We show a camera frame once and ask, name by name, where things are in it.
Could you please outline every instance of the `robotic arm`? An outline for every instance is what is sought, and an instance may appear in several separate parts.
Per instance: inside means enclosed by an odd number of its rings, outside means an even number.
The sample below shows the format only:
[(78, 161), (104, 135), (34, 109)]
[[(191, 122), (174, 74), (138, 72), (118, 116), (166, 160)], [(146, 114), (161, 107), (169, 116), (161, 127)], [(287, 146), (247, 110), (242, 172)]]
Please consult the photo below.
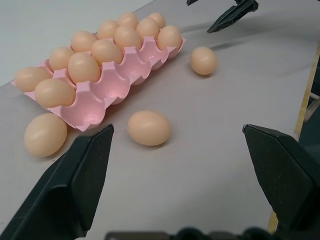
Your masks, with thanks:
[[(187, 0), (186, 4), (190, 6), (198, 0)], [(244, 15), (250, 12), (254, 12), (258, 9), (259, 4), (256, 0), (235, 0), (236, 6), (230, 7), (225, 11), (207, 30), (209, 34), (218, 32), (222, 29), (225, 29), (237, 21), (239, 21)]]

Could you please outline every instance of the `egg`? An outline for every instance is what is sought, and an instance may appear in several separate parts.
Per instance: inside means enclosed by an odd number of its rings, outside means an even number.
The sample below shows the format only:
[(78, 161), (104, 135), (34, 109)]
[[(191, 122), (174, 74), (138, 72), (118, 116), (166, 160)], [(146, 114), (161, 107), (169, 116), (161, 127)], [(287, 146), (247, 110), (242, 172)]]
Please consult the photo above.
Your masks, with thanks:
[(71, 48), (76, 53), (88, 52), (91, 50), (95, 41), (97, 41), (97, 38), (92, 33), (88, 31), (77, 31), (72, 35)]
[(76, 90), (59, 78), (40, 82), (34, 91), (35, 100), (44, 108), (70, 106), (76, 99)]
[(117, 23), (120, 26), (130, 26), (133, 29), (136, 29), (138, 26), (138, 19), (134, 13), (126, 12), (118, 18)]
[(120, 48), (112, 41), (106, 39), (98, 40), (92, 45), (91, 55), (95, 58), (99, 66), (101, 66), (102, 63), (112, 61), (120, 64), (123, 59)]
[(66, 69), (70, 57), (75, 54), (72, 49), (68, 47), (58, 47), (54, 49), (49, 57), (49, 64), (52, 70)]
[(157, 12), (151, 13), (148, 16), (148, 18), (155, 20), (159, 28), (161, 29), (163, 29), (166, 26), (166, 20), (160, 13), (157, 13)]
[(27, 151), (37, 157), (46, 157), (57, 152), (67, 138), (67, 125), (53, 113), (34, 118), (24, 133)]
[(114, 38), (115, 32), (118, 27), (119, 27), (119, 24), (116, 21), (107, 20), (99, 26), (96, 36), (98, 39)]
[(35, 90), (38, 83), (52, 78), (52, 74), (44, 68), (29, 66), (18, 71), (14, 78), (15, 86), (24, 93)]
[(125, 47), (136, 47), (137, 50), (140, 50), (142, 46), (141, 37), (137, 31), (125, 25), (118, 27), (115, 31), (114, 42), (121, 51), (124, 51)]
[(145, 18), (139, 22), (136, 27), (136, 32), (140, 35), (140, 37), (152, 36), (154, 40), (157, 40), (159, 35), (159, 26), (155, 20), (152, 18)]
[(98, 63), (86, 52), (77, 52), (70, 57), (68, 72), (75, 84), (86, 81), (95, 83), (101, 76)]
[(164, 50), (167, 47), (180, 48), (182, 43), (182, 37), (175, 26), (165, 26), (160, 30), (156, 44), (160, 50)]
[(139, 144), (157, 146), (171, 136), (169, 120), (154, 111), (139, 111), (133, 114), (127, 126), (129, 136)]
[(198, 47), (191, 53), (190, 65), (197, 74), (209, 75), (216, 70), (217, 59), (210, 48)]

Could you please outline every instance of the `egg tray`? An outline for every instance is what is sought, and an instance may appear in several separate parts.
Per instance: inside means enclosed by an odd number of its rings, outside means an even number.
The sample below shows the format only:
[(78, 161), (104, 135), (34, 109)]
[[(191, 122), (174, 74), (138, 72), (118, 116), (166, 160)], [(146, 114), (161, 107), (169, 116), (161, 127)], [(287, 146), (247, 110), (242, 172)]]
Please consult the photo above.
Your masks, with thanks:
[[(76, 89), (75, 100), (70, 106), (47, 108), (59, 116), (68, 125), (80, 131), (97, 127), (105, 117), (110, 105), (121, 103), (129, 93), (131, 85), (143, 83), (151, 71), (159, 69), (166, 60), (177, 55), (185, 43), (182, 39), (179, 49), (167, 47), (159, 50), (152, 36), (145, 36), (140, 50), (136, 47), (125, 47), (123, 60), (120, 64), (103, 62), (101, 77), (97, 82), (85, 81), (76, 85), (71, 81), (66, 68), (52, 71), (49, 60), (46, 59), (38, 67), (50, 71), (54, 79), (61, 79)], [(35, 92), (25, 92), (25, 95), (36, 101)]]

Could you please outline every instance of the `pink egg tray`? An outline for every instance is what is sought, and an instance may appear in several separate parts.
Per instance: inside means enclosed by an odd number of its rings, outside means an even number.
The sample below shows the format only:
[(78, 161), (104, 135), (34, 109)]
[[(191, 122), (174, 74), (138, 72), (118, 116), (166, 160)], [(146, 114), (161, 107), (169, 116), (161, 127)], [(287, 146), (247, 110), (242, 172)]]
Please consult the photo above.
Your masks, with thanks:
[[(66, 68), (53, 72), (49, 60), (46, 59), (39, 67), (53, 73), (52, 78), (59, 78), (76, 88), (76, 97), (72, 105), (51, 107), (47, 110), (82, 132), (97, 127), (110, 105), (121, 103), (128, 95), (131, 85), (143, 83), (151, 71), (159, 69), (166, 60), (175, 57), (185, 42), (186, 39), (183, 38), (179, 49), (167, 47), (165, 50), (159, 50), (154, 38), (145, 36), (140, 50), (134, 46), (125, 47), (122, 63), (103, 62), (99, 81), (79, 82), (76, 85), (71, 81)], [(36, 100), (34, 91), (24, 94)]]

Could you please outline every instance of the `white table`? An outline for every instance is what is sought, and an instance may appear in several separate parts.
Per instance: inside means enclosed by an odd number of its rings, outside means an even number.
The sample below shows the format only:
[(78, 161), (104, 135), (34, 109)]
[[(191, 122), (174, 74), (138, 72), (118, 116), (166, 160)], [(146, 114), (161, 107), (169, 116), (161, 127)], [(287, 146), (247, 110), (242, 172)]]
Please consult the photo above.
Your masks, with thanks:
[[(113, 136), (104, 189), (86, 239), (108, 231), (186, 226), (204, 232), (266, 228), (271, 213), (251, 163), (243, 124), (293, 135), (320, 33), (315, 0), (260, 1), (259, 10), (224, 31), (207, 34), (232, 1), (156, 0), (141, 19), (161, 12), (188, 39), (181, 53), (123, 103), (107, 110)], [(209, 78), (189, 67), (191, 51), (211, 47), (219, 67)], [(44, 113), (10, 84), (0, 88), (0, 230), (45, 169), (61, 155), (36, 159), (24, 149), (27, 124)], [(126, 124), (139, 110), (162, 112), (173, 136), (161, 148), (130, 140)], [(71, 130), (64, 150), (79, 132)]]

